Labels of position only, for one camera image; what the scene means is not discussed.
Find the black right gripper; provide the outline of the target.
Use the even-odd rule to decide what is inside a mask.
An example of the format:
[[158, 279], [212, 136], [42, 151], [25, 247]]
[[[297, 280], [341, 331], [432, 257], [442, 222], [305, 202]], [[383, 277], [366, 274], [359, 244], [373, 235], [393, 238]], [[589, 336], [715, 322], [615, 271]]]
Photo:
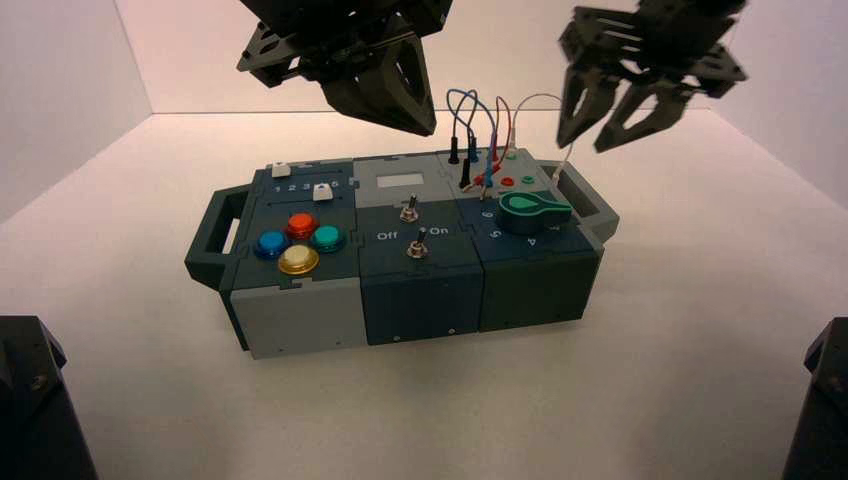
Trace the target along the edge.
[[[671, 128], [684, 113], [691, 91], [720, 98], [747, 79], [721, 38], [736, 23], [744, 1], [640, 1], [633, 12], [578, 6], [560, 37], [565, 72], [557, 130], [564, 148], [611, 109], [619, 82], [632, 85], [594, 142], [603, 153]], [[649, 98], [653, 110], [625, 123]]]

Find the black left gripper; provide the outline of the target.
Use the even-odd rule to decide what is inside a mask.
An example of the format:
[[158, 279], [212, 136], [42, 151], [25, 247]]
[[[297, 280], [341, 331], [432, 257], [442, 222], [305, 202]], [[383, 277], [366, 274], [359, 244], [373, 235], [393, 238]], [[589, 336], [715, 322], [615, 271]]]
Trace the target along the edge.
[[237, 70], [268, 88], [325, 81], [343, 115], [420, 136], [436, 127], [421, 38], [444, 28], [450, 1], [245, 1], [258, 19]]

